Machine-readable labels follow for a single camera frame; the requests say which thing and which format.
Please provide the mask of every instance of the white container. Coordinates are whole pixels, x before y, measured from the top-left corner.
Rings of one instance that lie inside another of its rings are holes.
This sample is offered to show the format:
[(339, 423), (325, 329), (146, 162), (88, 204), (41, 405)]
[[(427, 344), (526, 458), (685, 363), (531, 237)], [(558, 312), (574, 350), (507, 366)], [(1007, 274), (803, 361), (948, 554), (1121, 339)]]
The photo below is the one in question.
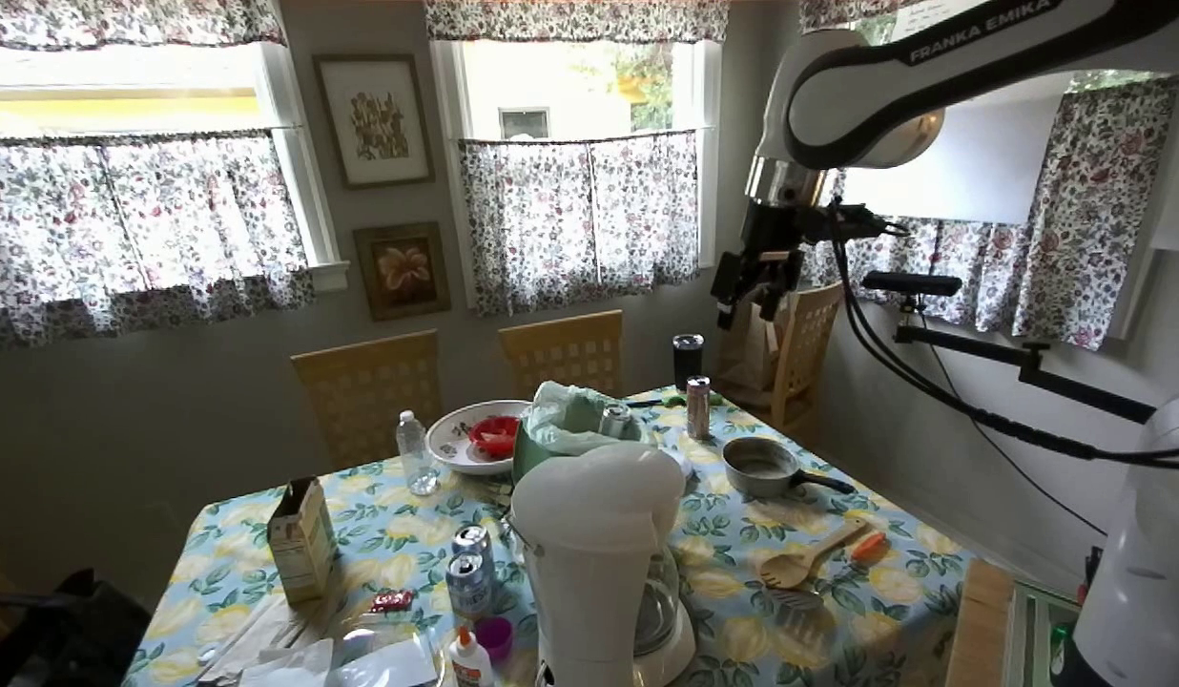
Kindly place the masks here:
[(459, 687), (495, 687), (487, 654), (469, 628), (459, 628), (459, 639), (450, 640), (450, 673)]
[(408, 409), (395, 418), (395, 451), (403, 465), (403, 486), (419, 498), (436, 492), (437, 465), (427, 451), (427, 429)]

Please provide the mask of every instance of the red food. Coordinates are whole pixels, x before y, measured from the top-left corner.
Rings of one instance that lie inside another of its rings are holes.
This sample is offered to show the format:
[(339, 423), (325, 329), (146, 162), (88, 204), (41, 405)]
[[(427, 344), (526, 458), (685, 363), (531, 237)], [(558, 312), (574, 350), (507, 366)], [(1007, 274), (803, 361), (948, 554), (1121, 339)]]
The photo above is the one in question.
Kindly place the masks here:
[(850, 565), (872, 565), (885, 551), (887, 540), (882, 530), (868, 530), (850, 548)]
[(516, 455), (516, 430), (517, 430), (516, 418), (487, 418), (469, 429), (469, 438), (484, 458), (498, 464)]

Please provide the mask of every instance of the dish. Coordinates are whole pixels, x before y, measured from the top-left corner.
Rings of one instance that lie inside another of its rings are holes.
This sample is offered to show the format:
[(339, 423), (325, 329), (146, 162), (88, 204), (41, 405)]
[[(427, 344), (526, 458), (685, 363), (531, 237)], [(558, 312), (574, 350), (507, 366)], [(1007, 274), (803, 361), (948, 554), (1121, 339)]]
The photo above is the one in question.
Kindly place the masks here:
[(490, 458), (490, 464), (481, 458), (475, 447), (469, 442), (465, 429), (471, 429), (471, 423), (481, 423), (487, 418), (523, 418), (526, 409), (531, 409), (531, 401), (517, 401), (517, 397), (462, 405), (462, 409), (437, 418), (427, 429), (427, 447), (452, 472), (469, 472), (469, 476), (511, 472), (516, 455)]
[(737, 492), (760, 498), (760, 502), (785, 492), (797, 469), (790, 451), (763, 434), (727, 438), (721, 455), (723, 455), (727, 480), (737, 486)]

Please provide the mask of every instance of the plate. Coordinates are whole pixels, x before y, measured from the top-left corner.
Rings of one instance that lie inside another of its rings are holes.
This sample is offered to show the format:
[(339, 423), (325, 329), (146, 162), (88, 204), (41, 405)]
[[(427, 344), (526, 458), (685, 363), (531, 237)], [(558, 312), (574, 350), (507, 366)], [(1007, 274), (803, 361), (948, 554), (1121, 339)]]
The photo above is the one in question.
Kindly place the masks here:
[(511, 472), (511, 458), (495, 458), (495, 464), (481, 458), (462, 429), (471, 429), (487, 418), (517, 418), (526, 409), (531, 409), (531, 401), (517, 401), (517, 397), (498, 397), (498, 401), (452, 409), (427, 429), (427, 447), (452, 472), (469, 472), (469, 476)]

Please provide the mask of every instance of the wooden chair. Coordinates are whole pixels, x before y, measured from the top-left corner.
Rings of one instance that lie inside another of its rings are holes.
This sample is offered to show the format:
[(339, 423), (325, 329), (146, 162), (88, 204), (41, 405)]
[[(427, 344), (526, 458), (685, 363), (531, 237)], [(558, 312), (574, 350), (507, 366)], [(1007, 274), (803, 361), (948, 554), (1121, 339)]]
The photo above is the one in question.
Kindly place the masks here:
[(329, 469), (395, 455), (395, 418), (442, 418), (436, 334), (288, 355), (329, 442)]
[(540, 383), (620, 394), (620, 308), (498, 329), (498, 344), (517, 397)]
[(844, 288), (792, 289), (780, 312), (780, 334), (775, 329), (769, 423), (790, 438), (803, 438), (817, 423), (817, 383), (838, 303)]

